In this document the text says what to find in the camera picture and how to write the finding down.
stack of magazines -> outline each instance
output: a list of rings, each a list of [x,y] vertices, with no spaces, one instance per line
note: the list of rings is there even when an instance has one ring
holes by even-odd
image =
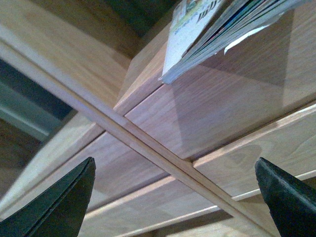
[[[162,82],[269,26],[307,0],[183,0],[173,12]]]

wooden shelving unit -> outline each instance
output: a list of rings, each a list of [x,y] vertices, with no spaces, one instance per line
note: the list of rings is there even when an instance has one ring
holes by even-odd
[[[85,12],[79,2],[73,9]],[[168,26],[134,56],[136,46],[126,49],[139,39],[109,9],[111,22],[87,17],[91,31],[80,14],[56,9],[1,3],[0,57],[79,113],[3,197],[0,218],[92,156],[96,180],[79,236],[134,236],[220,208],[233,226],[279,236],[257,196],[254,163],[263,156],[302,180],[316,176],[315,2],[172,85],[158,80]],[[107,43],[96,29],[122,40]]]

wood grain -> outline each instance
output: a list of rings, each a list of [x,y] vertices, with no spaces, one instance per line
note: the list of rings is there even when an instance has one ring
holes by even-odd
[[[87,214],[79,237],[133,236],[147,226],[209,206],[208,200],[167,177]]]
[[[31,0],[96,40],[133,58],[139,37],[102,0]]]
[[[245,199],[243,202],[255,206],[270,218],[269,208],[262,196],[257,195]],[[253,237],[260,234],[248,225],[241,225],[236,218],[223,211],[203,215],[188,221],[167,226],[152,232],[154,237]]]
[[[130,59],[28,0],[0,4],[0,37],[85,98],[113,107]]]
[[[102,131],[103,129],[96,123],[91,122],[82,114],[76,114],[36,154],[33,154],[32,157],[26,156],[32,160],[1,199],[1,212],[9,207],[14,207],[20,198],[25,198],[30,190],[98,137]]]
[[[65,160],[62,166],[55,169],[41,182],[38,182],[35,187],[28,189],[30,192],[24,192],[23,196],[14,205],[1,213],[1,217],[5,218],[19,210],[87,157],[94,157],[97,166],[88,211],[127,195],[167,175],[163,170],[105,132],[75,156],[71,157],[71,159]],[[35,165],[28,166],[28,169],[31,168],[34,169]]]
[[[114,107],[119,114],[125,115],[162,85],[159,78],[162,76],[168,32],[169,25],[132,59]]]
[[[316,104],[277,120],[195,162],[231,196],[258,189],[254,164],[264,157],[292,175],[316,170]]]
[[[284,14],[126,117],[180,158],[196,159],[315,99],[315,8]]]
[[[117,113],[120,115],[127,114],[127,112],[162,85],[159,78],[162,75],[166,47],[165,43],[114,106],[114,110]],[[132,60],[131,67],[135,64],[137,62]]]
[[[260,231],[263,236],[271,236],[270,233],[274,230],[271,229],[270,226],[266,226],[265,222],[261,222],[261,220],[258,219],[260,213],[250,213],[249,210],[244,208],[244,206],[232,200],[227,193],[222,191],[210,180],[206,179],[205,176],[197,172],[191,164],[181,160],[175,154],[171,153],[134,124],[130,123],[125,118],[116,115],[113,111],[107,110],[107,108],[99,109],[100,104],[97,104],[95,107],[85,101],[78,94],[61,84],[56,78],[43,71],[32,61],[29,61],[22,54],[19,54],[5,43],[2,43],[0,46],[0,56],[32,78],[38,84],[50,90],[57,97],[62,98],[73,108],[89,116],[89,118],[96,121],[99,125],[106,129],[107,132],[114,135],[120,141],[124,142],[130,148],[143,155],[166,172],[173,175],[201,196],[211,200],[229,214],[251,224],[253,228]],[[104,114],[104,110],[109,113],[108,116]],[[133,130],[133,132],[137,132],[138,134],[133,135],[130,132],[131,130]]]

magazine cover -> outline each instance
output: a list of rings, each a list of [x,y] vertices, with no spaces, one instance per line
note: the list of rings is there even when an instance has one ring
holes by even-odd
[[[163,74],[180,61],[223,1],[183,0],[176,6],[173,11]]]

black pointed corner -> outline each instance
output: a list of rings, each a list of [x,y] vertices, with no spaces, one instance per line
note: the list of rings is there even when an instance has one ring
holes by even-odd
[[[0,237],[77,237],[95,179],[89,157],[0,223]]]
[[[316,237],[316,190],[264,158],[259,158],[255,170],[281,236]]]

